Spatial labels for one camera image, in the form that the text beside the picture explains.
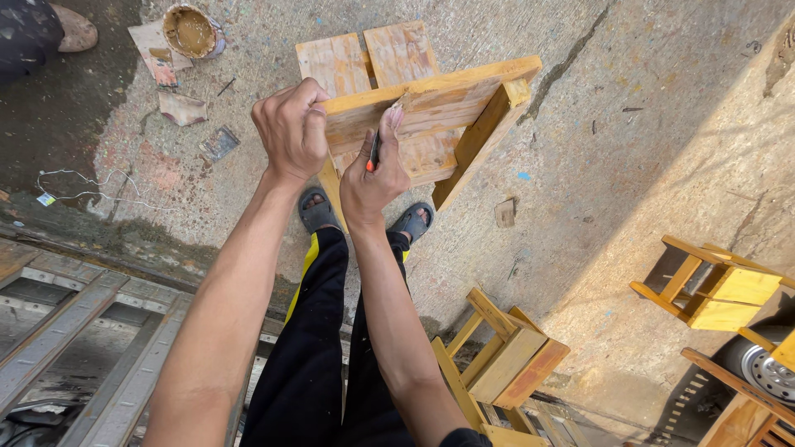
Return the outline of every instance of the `hand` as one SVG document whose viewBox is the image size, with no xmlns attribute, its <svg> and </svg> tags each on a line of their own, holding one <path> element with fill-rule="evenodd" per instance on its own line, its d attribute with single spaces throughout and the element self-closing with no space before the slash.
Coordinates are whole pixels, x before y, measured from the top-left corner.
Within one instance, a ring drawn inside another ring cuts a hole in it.
<svg viewBox="0 0 795 447">
<path fill-rule="evenodd" d="M 320 172 L 328 156 L 326 109 L 331 96 L 313 78 L 260 99 L 251 119 L 268 153 L 268 168 L 277 178 L 303 185 Z"/>
<path fill-rule="evenodd" d="M 403 169 L 398 153 L 400 143 L 395 135 L 404 115 L 401 108 L 384 111 L 378 124 L 381 147 L 374 172 L 367 171 L 375 137 L 372 129 L 367 131 L 359 156 L 345 169 L 339 185 L 339 198 L 348 227 L 374 224 L 383 229 L 381 210 L 411 185 L 409 175 Z"/>
</svg>

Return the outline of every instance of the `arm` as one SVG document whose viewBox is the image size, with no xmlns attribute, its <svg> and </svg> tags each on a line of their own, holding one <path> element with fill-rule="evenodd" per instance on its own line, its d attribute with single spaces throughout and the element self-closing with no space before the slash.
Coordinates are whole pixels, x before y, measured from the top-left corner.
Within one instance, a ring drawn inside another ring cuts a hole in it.
<svg viewBox="0 0 795 447">
<path fill-rule="evenodd" d="M 268 153 L 254 197 L 202 281 L 165 360 L 144 445 L 222 445 L 259 339 L 287 218 L 327 157 L 328 99 L 307 78 L 251 111 Z"/>
<path fill-rule="evenodd" d="M 381 210 L 409 188 L 395 137 L 402 118 L 400 109 L 389 109 L 381 118 L 380 162 L 373 173 L 366 170 L 373 141 L 373 132 L 367 132 L 359 157 L 345 170 L 339 193 L 381 375 L 414 441 L 437 447 L 450 432 L 469 424 L 444 384 L 384 232 Z"/>
</svg>

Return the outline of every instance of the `black sandal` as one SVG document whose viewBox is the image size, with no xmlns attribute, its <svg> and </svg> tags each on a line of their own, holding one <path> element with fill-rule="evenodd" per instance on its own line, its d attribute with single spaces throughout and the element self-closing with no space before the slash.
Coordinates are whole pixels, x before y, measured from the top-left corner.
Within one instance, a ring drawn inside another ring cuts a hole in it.
<svg viewBox="0 0 795 447">
<path fill-rule="evenodd" d="M 422 221 L 417 210 L 424 209 L 428 223 Z M 415 243 L 433 224 L 433 207 L 425 202 L 413 204 L 403 212 L 403 216 L 387 231 L 405 231 L 411 235 L 411 243 Z"/>
<path fill-rule="evenodd" d="M 315 196 L 324 198 L 324 202 L 313 205 L 311 208 L 306 208 L 306 204 Z M 301 222 L 306 227 L 309 234 L 314 233 L 318 228 L 331 224 L 339 228 L 339 222 L 334 216 L 334 208 L 332 202 L 328 200 L 326 192 L 322 188 L 310 188 L 301 194 L 301 199 L 298 201 L 298 216 Z"/>
</svg>

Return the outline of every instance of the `wood filler can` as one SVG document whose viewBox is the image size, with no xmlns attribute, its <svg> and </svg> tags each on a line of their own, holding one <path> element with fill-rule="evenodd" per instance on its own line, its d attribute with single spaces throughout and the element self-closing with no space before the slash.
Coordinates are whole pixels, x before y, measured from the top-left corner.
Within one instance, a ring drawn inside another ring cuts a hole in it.
<svg viewBox="0 0 795 447">
<path fill-rule="evenodd" d="M 163 34 L 172 50 L 192 59 L 215 59 L 227 46 L 221 25 L 188 3 L 165 12 Z"/>
</svg>

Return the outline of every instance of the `white wire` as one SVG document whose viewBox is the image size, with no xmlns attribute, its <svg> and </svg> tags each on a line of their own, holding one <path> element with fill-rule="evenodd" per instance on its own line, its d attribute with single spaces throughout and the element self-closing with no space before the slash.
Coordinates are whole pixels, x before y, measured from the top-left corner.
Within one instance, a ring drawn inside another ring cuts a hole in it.
<svg viewBox="0 0 795 447">
<path fill-rule="evenodd" d="M 80 178 L 82 178 L 83 180 L 87 181 L 88 183 L 93 183 L 94 185 L 100 186 L 100 185 L 104 185 L 104 184 L 106 184 L 106 183 L 107 183 L 107 182 L 108 182 L 108 181 L 111 179 L 111 176 L 112 176 L 114 173 L 116 173 L 116 172 L 120 172 L 120 173 L 122 173 L 122 175 L 123 175 L 124 177 L 127 177 L 127 180 L 129 180 L 129 181 L 131 181 L 131 182 L 133 183 L 133 188 L 135 188 L 135 194 L 136 194 L 137 196 L 139 196 L 139 197 L 140 197 L 140 196 L 141 196 L 141 194 L 144 194 L 145 192 L 149 191 L 148 189 L 146 189 L 144 192 L 141 192 L 141 191 L 139 191 L 139 190 L 138 190 L 138 185 L 136 185 L 136 184 L 135 184 L 135 180 L 133 180 L 133 179 L 132 179 L 130 176 L 128 176 L 126 173 L 124 173 L 124 171 L 122 171 L 121 169 L 114 169 L 114 170 L 112 170 L 112 171 L 111 171 L 111 173 L 107 174 L 107 177 L 105 178 L 105 181 L 103 181 L 103 182 L 99 182 L 99 183 L 97 183 L 96 181 L 93 181 L 93 180 L 91 180 L 91 179 L 88 179 L 88 178 L 86 178 L 86 177 L 85 177 L 83 174 L 81 174 L 81 173 L 79 173 L 79 172 L 77 172 L 77 171 L 72 171 L 72 170 L 70 170 L 70 169 L 58 169 L 57 171 L 51 171 L 51 172 L 48 172 L 48 173 L 45 173 L 45 172 L 39 172 L 39 177 L 37 177 L 37 178 L 36 178 L 36 187 L 37 187 L 37 188 L 39 188 L 39 189 L 40 189 L 40 190 L 41 190 L 41 191 L 42 191 L 44 194 L 49 194 L 49 195 L 50 195 L 50 196 L 51 196 L 53 199 L 55 199 L 55 200 L 62 200 L 62 199 L 76 199 L 77 197 L 80 197 L 80 196 L 82 196 L 83 194 L 96 194 L 96 195 L 99 195 L 99 196 L 105 197 L 105 198 L 106 198 L 106 199 L 108 199 L 108 200 L 120 200 L 120 201 L 122 201 L 122 202 L 130 202 L 131 204 L 142 204 L 142 205 L 144 205 L 144 206 L 146 206 L 146 207 L 149 207 L 149 208 L 152 208 L 152 209 L 159 209 L 159 210 L 162 210 L 162 211 L 173 211 L 173 210 L 175 210 L 175 209 L 176 209 L 176 208 L 160 208 L 160 207 L 154 207 L 154 206 L 152 206 L 152 205 L 150 205 L 150 204 L 147 204 L 146 202 L 141 202 L 141 201 L 139 201 L 139 200 L 127 200 L 127 199 L 122 199 L 121 197 L 110 197 L 110 196 L 106 195 L 106 194 L 105 194 L 105 193 L 103 193 L 103 192 L 93 192 L 93 191 L 83 191 L 83 192 L 81 192 L 80 194 L 78 194 L 78 195 L 76 195 L 76 196 L 71 196 L 71 197 L 55 197 L 53 194 L 50 194 L 50 193 L 49 193 L 49 192 L 47 192 L 47 191 L 46 191 L 44 188 L 42 188 L 42 187 L 41 187 L 41 183 L 39 182 L 39 180 L 42 178 L 42 176 L 45 176 L 45 175 L 49 175 L 49 174 L 57 174 L 57 173 L 75 173 L 75 174 L 79 175 L 79 176 L 80 176 Z"/>
</svg>

